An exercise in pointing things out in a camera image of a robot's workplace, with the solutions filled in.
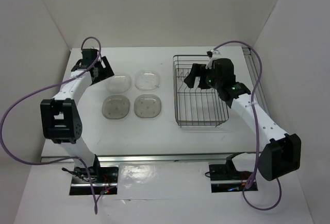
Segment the clear plate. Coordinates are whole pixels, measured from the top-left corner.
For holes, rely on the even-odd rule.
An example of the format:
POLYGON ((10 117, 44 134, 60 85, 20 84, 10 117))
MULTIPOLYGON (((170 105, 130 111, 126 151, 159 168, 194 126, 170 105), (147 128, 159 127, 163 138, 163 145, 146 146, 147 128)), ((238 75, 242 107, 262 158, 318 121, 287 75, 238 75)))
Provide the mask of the clear plate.
POLYGON ((151 91, 159 88, 160 76, 155 71, 139 71, 134 79, 135 87, 142 91, 151 91))
POLYGON ((124 93, 131 87, 131 77, 127 73, 118 73, 107 80, 106 89, 110 93, 124 93))

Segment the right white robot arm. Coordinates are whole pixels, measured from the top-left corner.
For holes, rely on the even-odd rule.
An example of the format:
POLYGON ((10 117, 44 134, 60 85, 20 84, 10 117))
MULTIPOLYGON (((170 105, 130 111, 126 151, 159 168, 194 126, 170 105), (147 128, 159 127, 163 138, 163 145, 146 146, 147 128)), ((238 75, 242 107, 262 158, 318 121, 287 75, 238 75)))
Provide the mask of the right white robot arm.
POLYGON ((200 89, 214 89, 219 98, 255 132, 261 152, 257 168, 264 179, 272 181, 300 168, 301 139, 278 126, 254 100, 247 86, 236 80, 230 59, 194 63, 184 83, 193 88, 196 78, 200 79, 200 89))

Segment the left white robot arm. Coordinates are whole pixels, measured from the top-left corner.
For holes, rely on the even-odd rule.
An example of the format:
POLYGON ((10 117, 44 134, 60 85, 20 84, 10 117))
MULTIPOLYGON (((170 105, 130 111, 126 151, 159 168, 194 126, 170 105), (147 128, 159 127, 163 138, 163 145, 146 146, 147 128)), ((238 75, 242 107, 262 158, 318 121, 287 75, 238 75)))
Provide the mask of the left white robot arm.
POLYGON ((94 48, 82 49, 82 58, 71 69, 69 79, 51 99, 40 103, 43 135, 60 145, 74 158, 74 170, 88 181, 96 182, 102 176, 98 157, 82 138, 83 124, 77 104, 86 89, 114 76, 105 56, 94 48))

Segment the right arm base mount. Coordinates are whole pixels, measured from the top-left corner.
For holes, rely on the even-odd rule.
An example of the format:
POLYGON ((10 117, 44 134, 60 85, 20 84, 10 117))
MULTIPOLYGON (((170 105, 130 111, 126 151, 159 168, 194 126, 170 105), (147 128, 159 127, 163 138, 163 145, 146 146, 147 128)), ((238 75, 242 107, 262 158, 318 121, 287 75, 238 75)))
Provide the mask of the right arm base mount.
POLYGON ((242 192, 250 171, 236 170, 232 156, 227 157, 222 164, 210 164, 209 171, 204 176, 210 179, 212 193, 242 192))

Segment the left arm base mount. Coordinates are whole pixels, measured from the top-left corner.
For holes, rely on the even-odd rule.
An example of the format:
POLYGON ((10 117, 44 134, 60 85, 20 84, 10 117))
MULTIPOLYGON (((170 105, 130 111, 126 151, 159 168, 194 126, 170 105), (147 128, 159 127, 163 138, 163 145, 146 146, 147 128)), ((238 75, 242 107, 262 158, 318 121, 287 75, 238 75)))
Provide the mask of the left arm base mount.
MULTIPOLYGON (((71 174, 70 196, 84 196, 92 195, 90 183, 87 176, 79 174, 76 170, 68 170, 62 168, 62 171, 71 174)), ((118 177, 119 166, 101 167, 99 170, 100 175, 91 176, 95 194, 98 196, 100 193, 104 195, 116 195, 118 192, 118 177)))

